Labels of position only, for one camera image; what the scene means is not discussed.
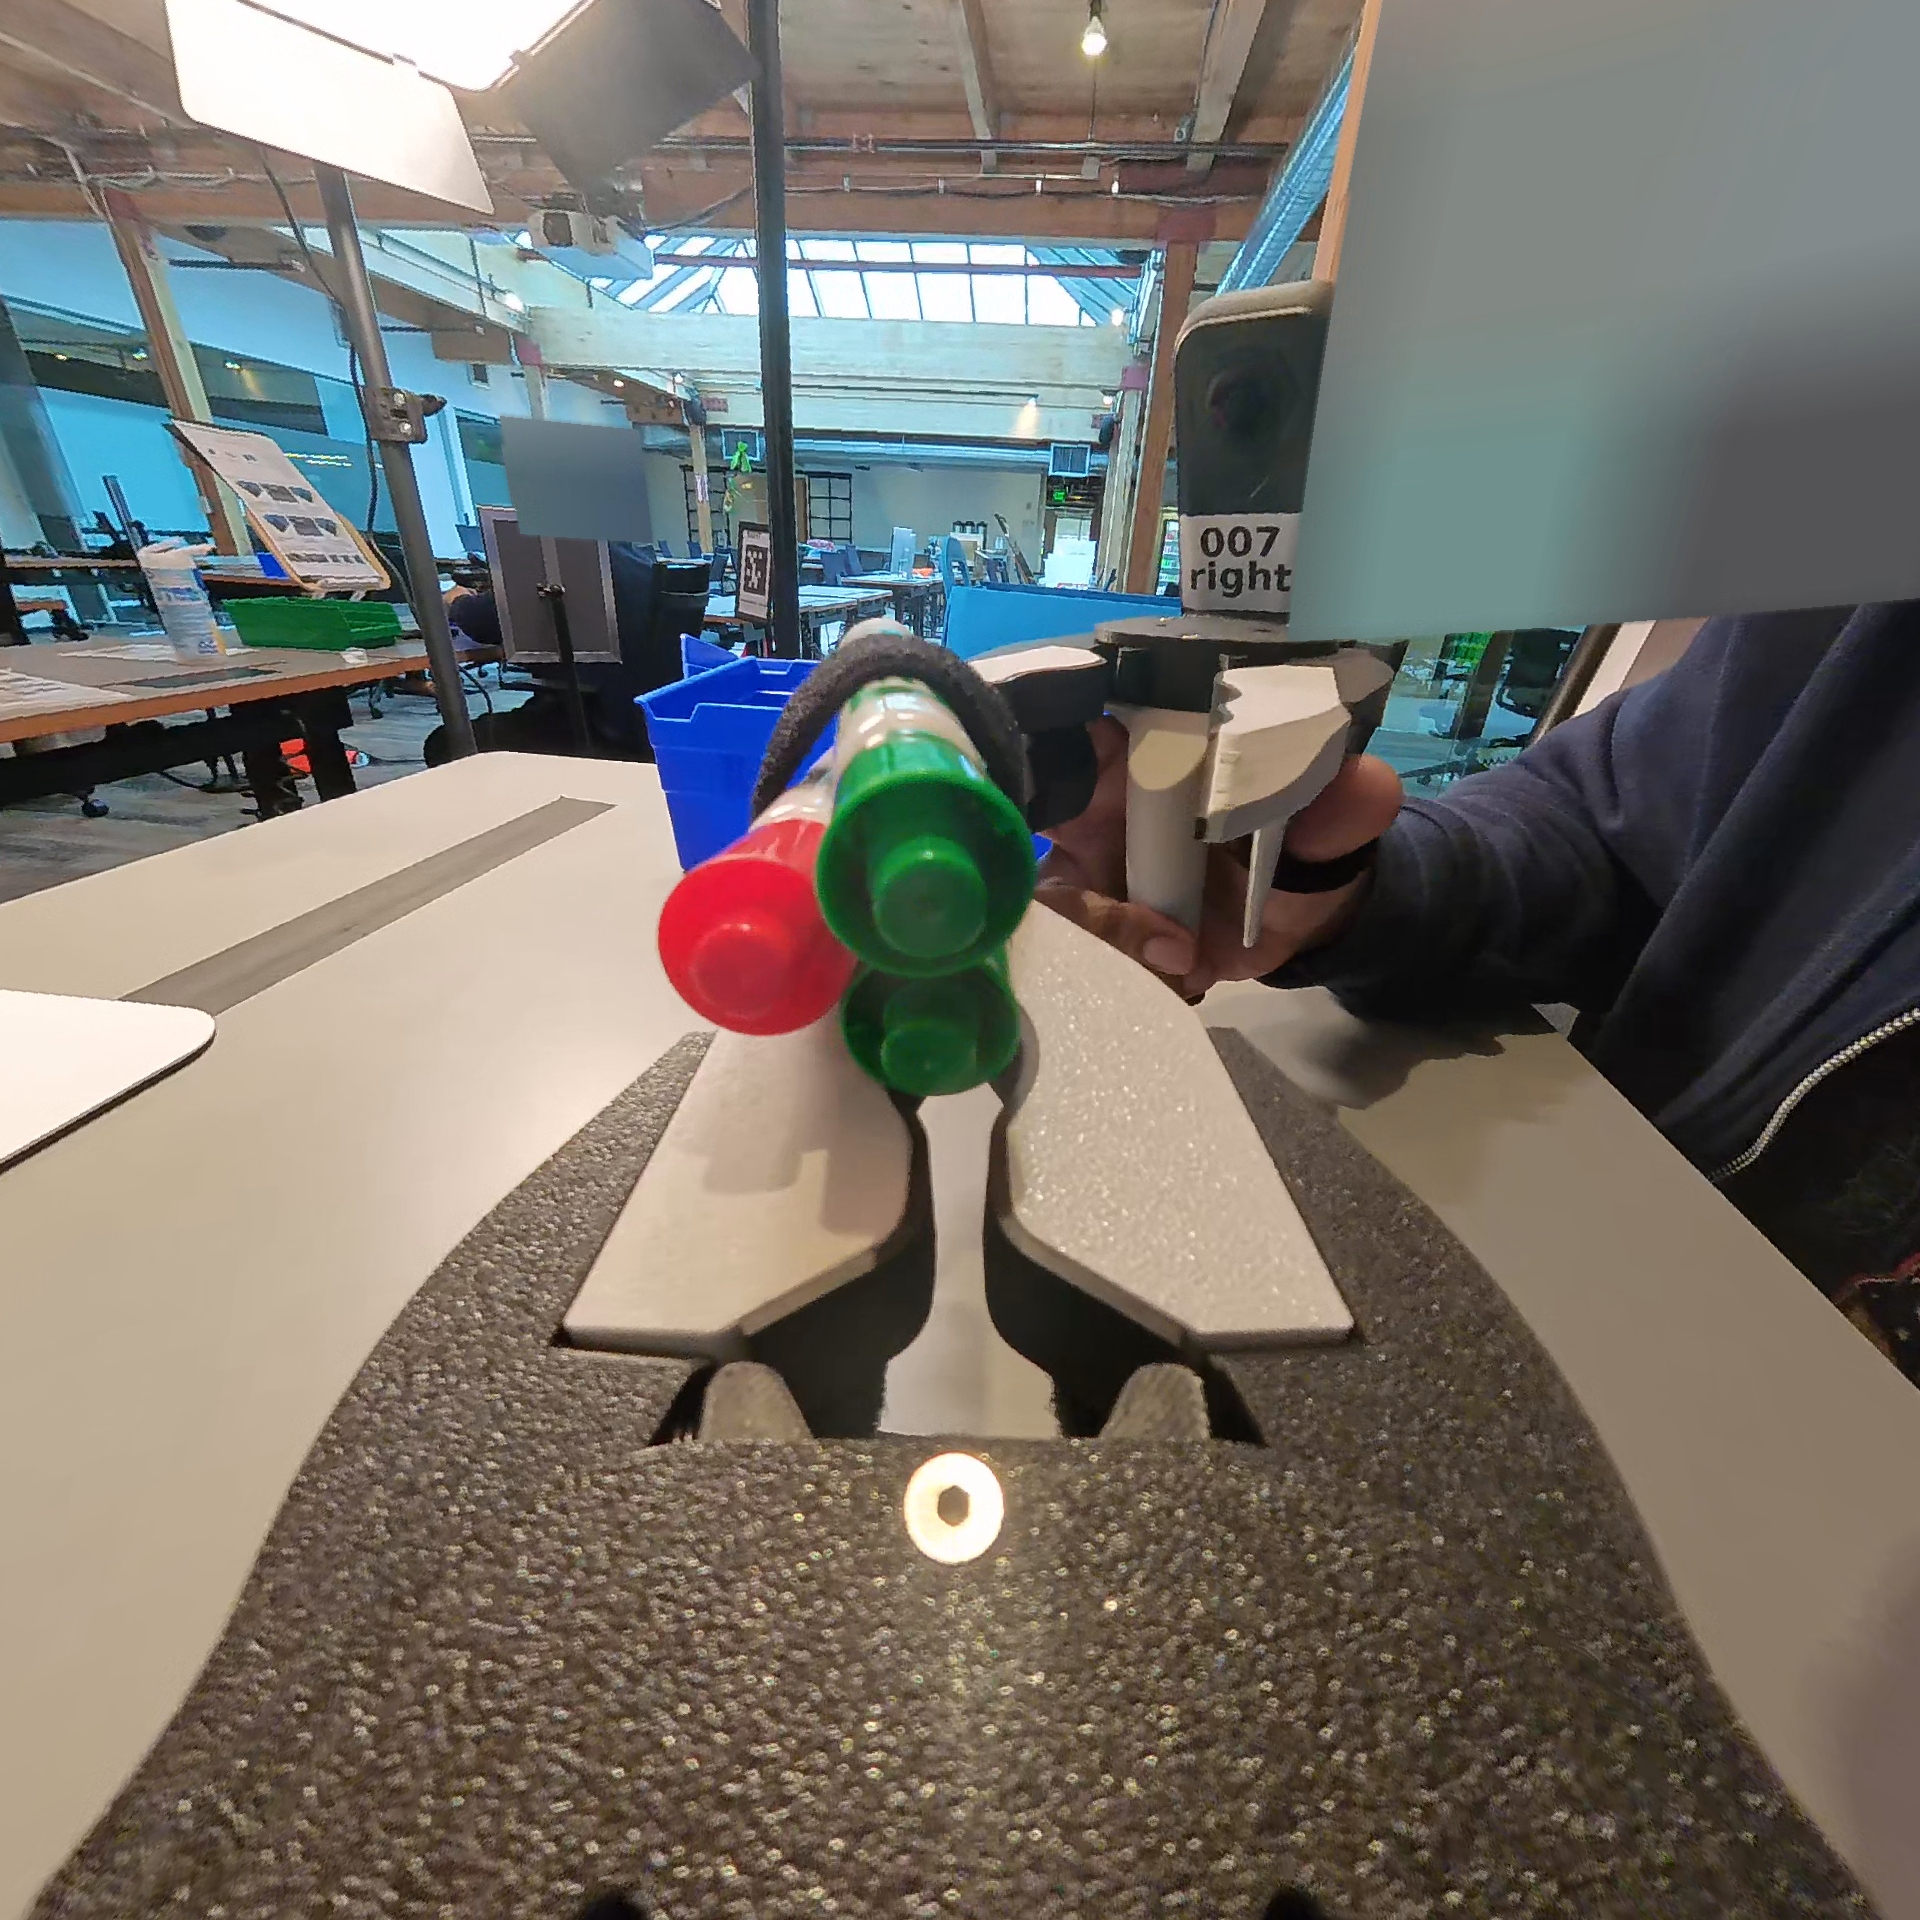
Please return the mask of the grey metal pole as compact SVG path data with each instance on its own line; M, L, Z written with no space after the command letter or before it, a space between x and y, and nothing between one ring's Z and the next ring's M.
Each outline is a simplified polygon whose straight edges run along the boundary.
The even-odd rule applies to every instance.
M315 160L315 184L331 245L336 299L358 365L358 402L396 517L406 602L427 653L444 743L453 760L463 760L476 754L473 721L469 717L467 687L441 604L439 567L414 464L414 448L425 444L425 400L392 384L345 172Z

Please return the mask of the white sign board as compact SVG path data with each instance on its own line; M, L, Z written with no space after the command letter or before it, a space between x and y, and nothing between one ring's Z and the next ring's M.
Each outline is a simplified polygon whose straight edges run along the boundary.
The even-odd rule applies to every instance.
M249 531L302 592L383 592L390 573L267 434L171 419L188 458L221 480L241 505Z

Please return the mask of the black ceiling lamp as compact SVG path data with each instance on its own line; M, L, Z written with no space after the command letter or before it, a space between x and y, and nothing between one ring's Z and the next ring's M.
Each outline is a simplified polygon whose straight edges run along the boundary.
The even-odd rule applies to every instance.
M198 123L488 217L461 101L521 121L597 187L747 84L703 2L166 2Z

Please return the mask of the white stand base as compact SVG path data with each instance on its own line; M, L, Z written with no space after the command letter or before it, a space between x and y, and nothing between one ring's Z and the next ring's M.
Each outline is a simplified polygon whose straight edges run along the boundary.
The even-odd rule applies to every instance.
M191 1063L214 1040L204 1011L1 991L1 1169Z

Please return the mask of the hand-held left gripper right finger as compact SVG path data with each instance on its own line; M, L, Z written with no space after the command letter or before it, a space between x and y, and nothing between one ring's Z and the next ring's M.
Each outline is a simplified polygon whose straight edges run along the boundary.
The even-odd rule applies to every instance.
M1006 956L1023 1036L993 1208L1013 1245L1195 1354L1349 1337L1200 1016L1052 909L1028 909Z

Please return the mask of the green dry erase marker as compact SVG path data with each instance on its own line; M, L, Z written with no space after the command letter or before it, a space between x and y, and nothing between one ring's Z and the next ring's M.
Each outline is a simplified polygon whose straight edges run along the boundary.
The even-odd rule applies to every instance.
M839 1003L839 1024L855 1066L910 1098L985 1087L1021 1042L1006 949L942 976L861 967Z
M859 688L837 716L831 813L814 885L868 969L945 976L993 959L1036 890L1019 805L945 701L912 679Z

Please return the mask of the person's right forearm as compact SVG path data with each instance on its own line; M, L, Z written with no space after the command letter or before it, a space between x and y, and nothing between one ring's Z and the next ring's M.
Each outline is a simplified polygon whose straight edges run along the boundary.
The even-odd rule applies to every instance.
M1798 615L1715 619L1656 679L1408 805L1344 921L1269 980L1444 1020L1597 1011L1638 965L1699 976L1769 903L1759 841L1734 817L1808 679L1806 640L1825 643Z

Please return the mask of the black lamp pole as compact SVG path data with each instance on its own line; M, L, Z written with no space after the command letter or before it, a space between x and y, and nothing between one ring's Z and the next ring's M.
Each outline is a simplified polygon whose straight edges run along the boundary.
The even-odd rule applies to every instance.
M752 79L752 179L756 217L759 388L765 505L772 539L769 643L783 658L800 658L800 517L792 447L792 363L787 296L783 217L783 72L780 4L747 2Z

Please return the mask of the blue plastic bin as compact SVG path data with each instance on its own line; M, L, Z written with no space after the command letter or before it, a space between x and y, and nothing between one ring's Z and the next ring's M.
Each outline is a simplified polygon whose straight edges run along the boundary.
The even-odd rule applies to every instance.
M859 688L884 679L932 688L1023 817L1030 777L1008 698L966 658L880 621L821 664L736 658L640 698L681 866L728 848L800 773L824 776L831 791L837 716Z

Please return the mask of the wooden office table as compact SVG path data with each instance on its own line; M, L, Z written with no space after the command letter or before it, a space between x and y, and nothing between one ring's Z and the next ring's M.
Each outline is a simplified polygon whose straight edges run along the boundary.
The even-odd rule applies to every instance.
M235 760L263 819L300 810L288 741L320 800L355 791L342 732L349 688L427 667L417 636L348 653L164 643L24 643L1 649L1 803L77 799L193 762Z

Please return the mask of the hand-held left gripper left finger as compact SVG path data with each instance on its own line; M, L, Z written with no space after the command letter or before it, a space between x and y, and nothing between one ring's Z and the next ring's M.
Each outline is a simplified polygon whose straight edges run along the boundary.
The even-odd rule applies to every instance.
M572 1347L741 1361L928 1223L918 1125L837 1016L712 1039L564 1312Z

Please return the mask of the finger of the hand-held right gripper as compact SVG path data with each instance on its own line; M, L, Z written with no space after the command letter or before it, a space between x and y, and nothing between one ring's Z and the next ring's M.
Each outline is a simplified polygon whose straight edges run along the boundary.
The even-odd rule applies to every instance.
M1215 677L1203 841L1248 836L1240 941L1255 946L1289 820L1347 757L1353 716L1329 660L1228 666Z

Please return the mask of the green plastic bin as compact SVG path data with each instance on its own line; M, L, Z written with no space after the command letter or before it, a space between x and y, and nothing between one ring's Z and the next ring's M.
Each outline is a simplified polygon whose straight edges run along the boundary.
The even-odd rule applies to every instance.
M342 656L400 643L396 604L339 596L257 594L223 602L230 624L249 649Z

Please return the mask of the red dry erase marker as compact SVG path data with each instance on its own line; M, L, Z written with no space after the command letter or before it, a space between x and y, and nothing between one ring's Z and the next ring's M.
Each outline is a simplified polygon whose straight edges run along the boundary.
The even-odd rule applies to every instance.
M662 903L662 971L699 1017L775 1039L843 1000L856 960L827 928L814 883L830 817L827 777L807 776Z

